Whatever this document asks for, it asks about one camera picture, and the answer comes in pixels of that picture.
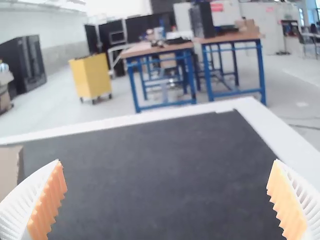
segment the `white ridged part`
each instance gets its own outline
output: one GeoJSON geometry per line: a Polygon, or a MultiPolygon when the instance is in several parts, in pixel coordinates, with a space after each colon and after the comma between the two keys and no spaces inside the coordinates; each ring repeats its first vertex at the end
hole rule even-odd
{"type": "Polygon", "coordinates": [[[320,240],[320,193],[302,176],[283,162],[277,160],[281,169],[286,173],[292,192],[300,203],[301,210],[307,222],[307,229],[302,240],[320,240]]]}
{"type": "Polygon", "coordinates": [[[55,160],[34,172],[0,202],[1,240],[32,240],[27,223],[58,163],[55,160]]]}

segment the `black box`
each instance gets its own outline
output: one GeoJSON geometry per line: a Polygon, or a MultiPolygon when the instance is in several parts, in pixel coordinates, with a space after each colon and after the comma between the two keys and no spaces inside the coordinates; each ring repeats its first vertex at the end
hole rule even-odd
{"type": "Polygon", "coordinates": [[[216,36],[210,2],[199,2],[190,10],[193,34],[196,38],[209,39],[216,36]]]}
{"type": "Polygon", "coordinates": [[[8,84],[11,99],[47,82],[39,35],[17,37],[0,44],[0,59],[9,65],[14,77],[8,84]]]}

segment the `white frame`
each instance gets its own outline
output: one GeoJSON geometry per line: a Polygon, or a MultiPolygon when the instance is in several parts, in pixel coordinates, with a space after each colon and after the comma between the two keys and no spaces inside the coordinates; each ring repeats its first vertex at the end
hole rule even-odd
{"type": "Polygon", "coordinates": [[[223,113],[232,110],[237,110],[245,118],[281,161],[301,174],[320,191],[320,152],[253,97],[167,108],[2,137],[0,138],[0,145],[88,133],[205,113],[223,113]]]}

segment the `dark gray carpet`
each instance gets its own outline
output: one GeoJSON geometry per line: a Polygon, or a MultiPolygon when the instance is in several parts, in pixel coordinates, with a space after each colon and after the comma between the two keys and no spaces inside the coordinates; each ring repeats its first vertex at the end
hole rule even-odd
{"type": "Polygon", "coordinates": [[[27,175],[59,158],[50,240],[283,240],[266,195],[276,159],[236,111],[24,144],[27,175]]]}

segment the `cable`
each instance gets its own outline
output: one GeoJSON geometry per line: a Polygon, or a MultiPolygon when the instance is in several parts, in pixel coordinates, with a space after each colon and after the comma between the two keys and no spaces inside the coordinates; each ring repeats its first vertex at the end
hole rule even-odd
{"type": "Polygon", "coordinates": [[[305,126],[305,125],[297,125],[297,124],[289,124],[290,127],[301,128],[301,129],[311,129],[320,131],[320,127],[316,126],[305,126]]]}
{"type": "Polygon", "coordinates": [[[287,120],[312,120],[312,119],[319,119],[320,116],[310,116],[310,117],[290,117],[290,116],[279,116],[281,119],[287,120]]]}

